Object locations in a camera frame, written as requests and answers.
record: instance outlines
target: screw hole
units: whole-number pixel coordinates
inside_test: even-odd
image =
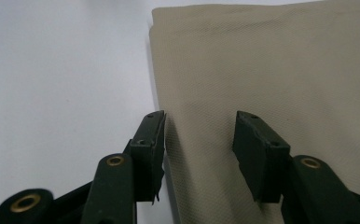
[[[38,195],[36,193],[28,194],[26,196],[21,197],[16,202],[14,202],[11,205],[10,210],[11,210],[11,212],[14,212],[14,213],[25,212],[25,211],[35,207],[40,202],[40,200],[41,200],[40,195]]]
[[[273,145],[274,147],[278,147],[280,145],[280,143],[278,142],[270,142],[271,145]]]
[[[122,164],[123,162],[124,162],[124,158],[122,158],[120,156],[110,157],[106,161],[107,165],[109,165],[109,166],[117,166],[117,165]]]
[[[313,169],[319,169],[320,168],[320,162],[317,160],[314,160],[312,158],[304,158],[301,160],[302,164],[313,168]]]

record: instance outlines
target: small hole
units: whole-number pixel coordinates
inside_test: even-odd
[[[118,158],[118,157],[115,157],[115,158],[113,158],[113,159],[110,159],[110,163],[119,163],[119,162],[121,162],[121,159]]]
[[[27,206],[30,206],[32,203],[35,202],[35,199],[33,198],[27,198],[25,200],[22,200],[18,203],[18,206],[19,207],[27,207]]]
[[[120,156],[114,156],[107,159],[106,163],[109,166],[118,166],[124,162],[124,158]]]
[[[302,162],[304,165],[306,165],[306,166],[308,166],[308,167],[310,167],[310,168],[313,168],[313,169],[318,169],[318,168],[320,168],[320,162],[319,162],[319,161],[316,161],[316,160],[314,160],[314,159],[312,159],[312,158],[304,158],[304,159],[301,160],[301,162]]]
[[[278,142],[270,142],[271,145],[273,145],[274,147],[278,147],[280,145],[280,143]]]
[[[10,210],[14,213],[25,212],[35,207],[40,202],[40,199],[40,195],[36,193],[23,196],[11,205]]]

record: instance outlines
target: folded cloth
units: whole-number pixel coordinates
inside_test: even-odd
[[[150,42],[183,223],[283,223],[231,151],[237,110],[360,194],[360,0],[157,8]]]

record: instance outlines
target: metal grommet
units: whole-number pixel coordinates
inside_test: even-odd
[[[40,200],[40,195],[36,193],[28,194],[14,202],[11,205],[10,210],[14,213],[21,213],[35,207],[40,202]]]
[[[124,158],[120,156],[114,156],[107,159],[106,163],[109,166],[118,166],[124,162]]]
[[[301,160],[301,162],[302,162],[302,164],[304,164],[310,168],[313,168],[313,169],[320,168],[320,162],[315,159],[312,159],[312,158],[304,158]]]

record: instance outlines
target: white surface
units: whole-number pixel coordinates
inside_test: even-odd
[[[31,188],[54,197],[93,179],[158,109],[148,30],[154,7],[300,1],[0,1],[0,203]],[[139,223],[173,223],[161,202]]]

